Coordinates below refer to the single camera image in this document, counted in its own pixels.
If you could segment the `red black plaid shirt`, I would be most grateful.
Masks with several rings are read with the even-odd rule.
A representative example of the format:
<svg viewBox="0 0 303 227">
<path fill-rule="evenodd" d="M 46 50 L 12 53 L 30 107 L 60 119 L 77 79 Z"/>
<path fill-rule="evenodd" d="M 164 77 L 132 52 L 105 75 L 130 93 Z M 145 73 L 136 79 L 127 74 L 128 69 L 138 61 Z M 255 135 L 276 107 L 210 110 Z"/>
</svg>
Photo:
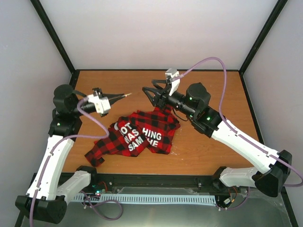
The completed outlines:
<svg viewBox="0 0 303 227">
<path fill-rule="evenodd" d="M 93 166 L 100 166 L 104 155 L 137 157 L 144 149 L 152 153 L 167 155 L 171 151 L 179 120 L 172 114 L 172 108 L 158 107 L 153 111 L 136 111 L 121 116 L 108 128 L 109 136 L 94 142 L 93 148 L 85 154 Z"/>
</svg>

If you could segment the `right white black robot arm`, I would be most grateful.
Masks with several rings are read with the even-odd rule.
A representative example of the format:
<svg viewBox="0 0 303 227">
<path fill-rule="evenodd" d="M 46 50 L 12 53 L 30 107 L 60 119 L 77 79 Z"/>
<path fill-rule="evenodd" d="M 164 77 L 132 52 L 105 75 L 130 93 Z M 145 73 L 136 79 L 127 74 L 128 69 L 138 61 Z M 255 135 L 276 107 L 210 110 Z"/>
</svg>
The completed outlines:
<svg viewBox="0 0 303 227">
<path fill-rule="evenodd" d="M 230 147 L 248 160 L 251 168 L 220 167 L 215 172 L 215 185 L 257 188 L 269 197 L 277 197 L 290 175 L 292 154 L 271 149 L 243 133 L 208 104 L 211 95 L 202 83 L 191 84 L 185 94 L 166 80 L 153 80 L 153 87 L 142 90 L 154 107 L 171 106 L 183 113 L 201 134 Z"/>
</svg>

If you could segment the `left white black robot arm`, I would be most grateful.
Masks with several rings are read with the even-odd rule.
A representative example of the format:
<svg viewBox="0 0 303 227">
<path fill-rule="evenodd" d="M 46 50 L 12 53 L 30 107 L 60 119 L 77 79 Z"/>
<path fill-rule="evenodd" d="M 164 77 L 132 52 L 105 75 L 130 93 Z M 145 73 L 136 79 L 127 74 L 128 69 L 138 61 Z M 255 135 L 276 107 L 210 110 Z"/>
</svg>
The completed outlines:
<svg viewBox="0 0 303 227">
<path fill-rule="evenodd" d="M 111 106 L 126 94 L 104 94 L 94 88 L 91 95 L 75 90 L 71 85 L 58 86 L 53 93 L 53 120 L 48 132 L 47 147 L 39 170 L 25 195 L 15 201 L 20 213 L 29 219 L 58 224 L 62 221 L 68 204 L 84 188 L 94 190 L 98 186 L 97 170 L 94 167 L 80 166 L 62 185 L 59 185 L 66 158 L 77 138 L 84 138 L 79 130 L 81 116 L 94 121 L 109 136 L 107 128 L 91 113 L 106 116 Z"/>
</svg>

